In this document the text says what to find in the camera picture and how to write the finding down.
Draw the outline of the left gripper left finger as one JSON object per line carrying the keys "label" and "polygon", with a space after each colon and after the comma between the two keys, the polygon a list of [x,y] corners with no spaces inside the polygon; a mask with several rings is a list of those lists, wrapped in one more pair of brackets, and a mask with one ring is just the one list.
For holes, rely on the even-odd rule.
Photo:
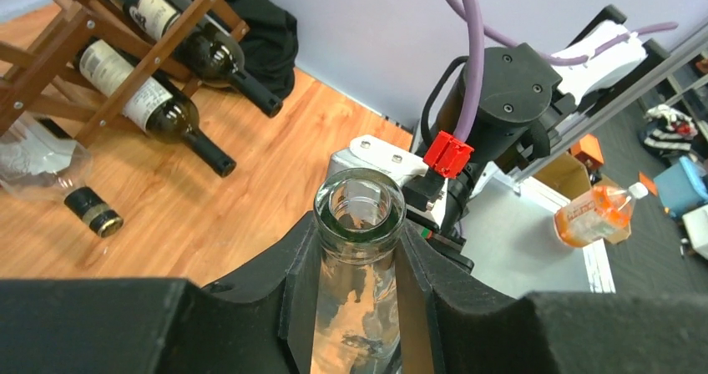
{"label": "left gripper left finger", "polygon": [[3,280],[4,373],[307,373],[320,250],[305,213],[207,286],[182,278]]}

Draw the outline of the clear glass bottle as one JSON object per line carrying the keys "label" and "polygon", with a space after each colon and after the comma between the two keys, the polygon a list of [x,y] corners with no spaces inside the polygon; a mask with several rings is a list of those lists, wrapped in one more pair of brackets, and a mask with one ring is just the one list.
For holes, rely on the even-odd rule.
{"label": "clear glass bottle", "polygon": [[399,186],[374,169],[345,169],[317,191],[322,253],[311,372],[390,370],[400,340],[394,250],[404,207]]}

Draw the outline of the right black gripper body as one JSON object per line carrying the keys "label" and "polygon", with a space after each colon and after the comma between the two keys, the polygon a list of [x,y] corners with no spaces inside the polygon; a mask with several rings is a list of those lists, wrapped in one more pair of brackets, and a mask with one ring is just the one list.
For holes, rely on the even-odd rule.
{"label": "right black gripper body", "polygon": [[443,229],[448,212],[448,180],[405,178],[402,192],[406,201],[406,218],[415,231],[440,255],[465,272],[474,267],[462,254],[467,240],[452,227]]}

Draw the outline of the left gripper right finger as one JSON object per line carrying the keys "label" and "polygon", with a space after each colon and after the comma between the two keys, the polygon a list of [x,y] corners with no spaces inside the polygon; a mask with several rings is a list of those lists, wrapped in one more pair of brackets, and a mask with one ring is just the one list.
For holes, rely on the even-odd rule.
{"label": "left gripper right finger", "polygon": [[406,373],[704,373],[705,296],[508,297],[410,224],[395,251]]}

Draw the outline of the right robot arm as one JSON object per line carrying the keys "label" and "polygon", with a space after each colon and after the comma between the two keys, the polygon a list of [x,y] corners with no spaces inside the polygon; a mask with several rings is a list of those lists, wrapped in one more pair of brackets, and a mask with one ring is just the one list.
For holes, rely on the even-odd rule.
{"label": "right robot arm", "polygon": [[462,140],[471,149],[470,158],[455,155],[445,162],[458,170],[456,176],[427,169],[403,188],[407,218],[436,251],[471,270],[473,262],[461,254],[466,240],[456,225],[467,214],[473,193],[484,186],[484,170],[496,164],[509,173],[547,159],[566,124],[605,110],[669,57],[653,34],[672,30],[673,23],[630,30],[625,22],[617,7],[604,7],[551,60],[526,43],[495,37],[495,45],[484,52],[476,120]]}

